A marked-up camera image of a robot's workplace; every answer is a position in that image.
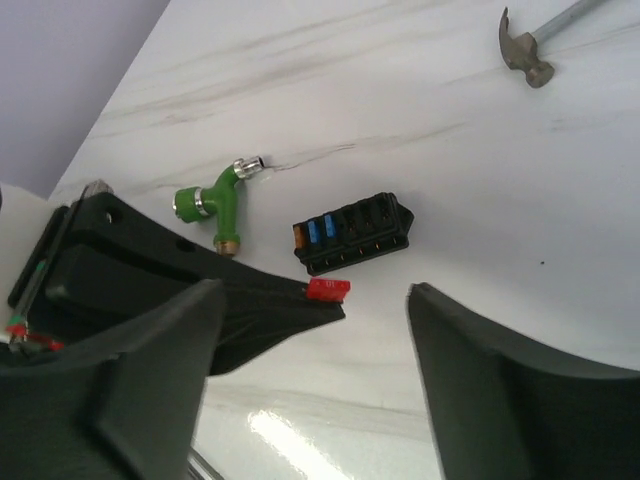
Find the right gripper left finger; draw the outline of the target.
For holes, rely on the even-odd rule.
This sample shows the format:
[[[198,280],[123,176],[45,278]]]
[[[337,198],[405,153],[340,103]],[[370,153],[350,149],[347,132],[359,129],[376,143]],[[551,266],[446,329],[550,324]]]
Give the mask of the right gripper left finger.
[[[5,479],[181,479],[225,310],[205,280],[1,372]]]

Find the black fuse box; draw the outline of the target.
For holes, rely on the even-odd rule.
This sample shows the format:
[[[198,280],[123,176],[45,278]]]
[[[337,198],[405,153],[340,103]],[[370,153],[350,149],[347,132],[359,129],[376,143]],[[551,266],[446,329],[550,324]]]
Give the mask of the black fuse box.
[[[336,240],[326,237],[325,214],[334,217],[338,230]],[[319,245],[309,241],[307,222],[310,220],[318,223]],[[294,255],[309,275],[319,276],[407,248],[413,222],[413,212],[400,204],[395,194],[381,192],[294,224],[292,230],[300,225],[306,237],[306,246],[294,248]]]

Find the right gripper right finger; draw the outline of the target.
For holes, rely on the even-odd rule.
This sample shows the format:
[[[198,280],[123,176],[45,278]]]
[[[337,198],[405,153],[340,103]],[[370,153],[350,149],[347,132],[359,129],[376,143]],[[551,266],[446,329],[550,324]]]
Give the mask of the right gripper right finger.
[[[547,346],[433,286],[407,312],[447,479],[635,479],[639,374]]]

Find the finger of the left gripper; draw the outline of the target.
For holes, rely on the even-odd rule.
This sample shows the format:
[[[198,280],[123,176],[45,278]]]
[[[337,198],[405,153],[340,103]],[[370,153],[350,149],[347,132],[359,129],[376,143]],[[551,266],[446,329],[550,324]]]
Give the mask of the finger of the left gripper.
[[[213,376],[345,316],[338,302],[309,299],[304,283],[223,257],[108,192],[55,209],[10,283],[9,306],[17,307],[41,261],[50,266],[31,322],[64,344],[150,311],[201,280],[222,281],[226,311]]]

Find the red blade fuse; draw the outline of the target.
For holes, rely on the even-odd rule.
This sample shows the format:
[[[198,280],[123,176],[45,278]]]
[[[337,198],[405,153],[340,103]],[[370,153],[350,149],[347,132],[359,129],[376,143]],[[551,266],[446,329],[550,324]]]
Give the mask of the red blade fuse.
[[[349,281],[314,277],[306,288],[306,297],[310,300],[342,303],[350,290]]]

